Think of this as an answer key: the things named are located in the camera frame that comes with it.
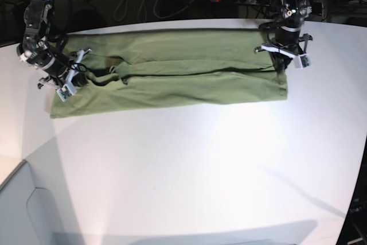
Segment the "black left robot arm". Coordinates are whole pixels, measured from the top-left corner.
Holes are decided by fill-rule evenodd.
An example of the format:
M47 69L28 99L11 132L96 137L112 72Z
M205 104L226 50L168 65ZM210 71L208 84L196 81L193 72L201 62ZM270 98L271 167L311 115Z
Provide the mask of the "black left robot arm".
M274 70L278 73L284 72L291 63L297 69L309 67L307 46L313 37L308 33L301 33L305 19L312 12L309 0L278 0L276 4L277 17L258 27L266 40L254 52L268 52Z

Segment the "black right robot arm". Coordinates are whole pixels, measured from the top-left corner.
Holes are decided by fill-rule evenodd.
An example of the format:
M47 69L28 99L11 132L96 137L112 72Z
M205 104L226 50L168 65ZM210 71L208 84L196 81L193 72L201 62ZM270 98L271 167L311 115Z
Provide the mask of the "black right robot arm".
M23 63L47 74L37 87L52 87L64 102L77 93L77 87L86 85L88 68L81 62L91 49L65 55L68 35L66 31L55 36L50 34L53 16L54 0L30 1L24 12L25 31L17 55Z

